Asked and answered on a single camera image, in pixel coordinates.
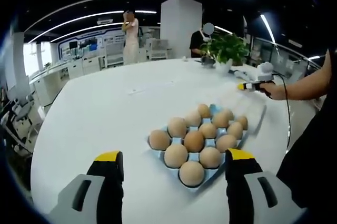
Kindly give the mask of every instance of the black shirt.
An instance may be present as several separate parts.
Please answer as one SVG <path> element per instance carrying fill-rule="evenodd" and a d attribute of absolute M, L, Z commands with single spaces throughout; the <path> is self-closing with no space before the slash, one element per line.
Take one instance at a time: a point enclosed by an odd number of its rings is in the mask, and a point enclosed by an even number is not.
<path fill-rule="evenodd" d="M 331 184 L 336 168 L 337 54 L 334 49 L 329 52 L 331 79 L 325 102 L 285 155 L 277 173 L 291 189 L 293 200 L 300 207 L 308 207 L 312 217 L 322 217 L 335 200 L 332 196 L 335 185 Z"/>
<path fill-rule="evenodd" d="M 204 44 L 204 38 L 200 34 L 200 31 L 194 32 L 191 37 L 191 44 L 190 44 L 190 50 L 192 49 L 200 49 L 201 45 Z M 200 54 L 194 53 L 191 51 L 191 57 L 201 57 Z"/>

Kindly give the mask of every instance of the ceiling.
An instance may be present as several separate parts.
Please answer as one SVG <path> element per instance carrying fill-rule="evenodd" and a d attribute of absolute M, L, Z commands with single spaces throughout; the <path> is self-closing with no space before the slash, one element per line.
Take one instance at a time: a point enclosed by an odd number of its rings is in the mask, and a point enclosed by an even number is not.
<path fill-rule="evenodd" d="M 137 14 L 142 26 L 158 26 L 161 3 L 165 0 L 96 0 L 76 4 L 56 12 L 29 28 L 47 14 L 66 5 L 84 0 L 18 0 L 17 30 L 26 31 L 28 42 L 37 34 L 63 22 L 101 12 L 119 11 L 132 6 L 136 10 L 156 11 L 157 14 Z M 307 56 L 322 54 L 329 45 L 337 45 L 332 33 L 337 10 L 331 0 L 196 0 L 203 4 L 204 22 L 240 34 L 244 15 L 250 34 L 270 39 L 260 14 L 265 14 L 277 43 L 293 48 Z M 72 22 L 57 28 L 37 41 L 53 40 L 70 32 L 97 25 L 97 16 Z M 114 22 L 122 21 L 122 14 L 113 14 Z M 302 48 L 289 44 L 291 39 Z"/>

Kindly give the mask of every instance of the black sleeve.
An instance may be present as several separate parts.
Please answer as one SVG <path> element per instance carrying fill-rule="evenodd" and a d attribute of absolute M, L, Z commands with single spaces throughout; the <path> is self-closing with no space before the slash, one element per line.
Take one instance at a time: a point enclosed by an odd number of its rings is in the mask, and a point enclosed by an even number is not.
<path fill-rule="evenodd" d="M 190 49 L 200 49 L 197 33 L 192 34 Z"/>

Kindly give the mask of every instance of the hand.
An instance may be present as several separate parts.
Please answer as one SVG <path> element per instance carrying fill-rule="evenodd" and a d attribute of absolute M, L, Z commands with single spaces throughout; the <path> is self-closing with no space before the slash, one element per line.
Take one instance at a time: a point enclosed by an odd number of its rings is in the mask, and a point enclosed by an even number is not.
<path fill-rule="evenodd" d="M 274 100 L 284 100 L 285 99 L 284 86 L 277 86 L 274 83 L 263 83 L 260 85 L 260 88 L 263 88 L 268 93 L 270 93 L 271 98 Z"/>
<path fill-rule="evenodd" d="M 124 18 L 124 21 L 126 21 L 126 18 L 127 18 L 127 12 L 125 12 L 125 13 L 123 14 L 123 18 Z"/>

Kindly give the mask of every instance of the window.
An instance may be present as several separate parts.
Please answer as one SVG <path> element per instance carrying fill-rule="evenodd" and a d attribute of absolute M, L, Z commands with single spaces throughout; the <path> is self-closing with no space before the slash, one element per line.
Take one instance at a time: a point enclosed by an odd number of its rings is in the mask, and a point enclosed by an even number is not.
<path fill-rule="evenodd" d="M 26 75 L 31 76 L 39 70 L 36 54 L 36 43 L 23 45 L 23 60 Z"/>
<path fill-rule="evenodd" d="M 50 42 L 41 43 L 41 58 L 43 66 L 45 66 L 47 63 L 52 63 L 52 51 Z"/>

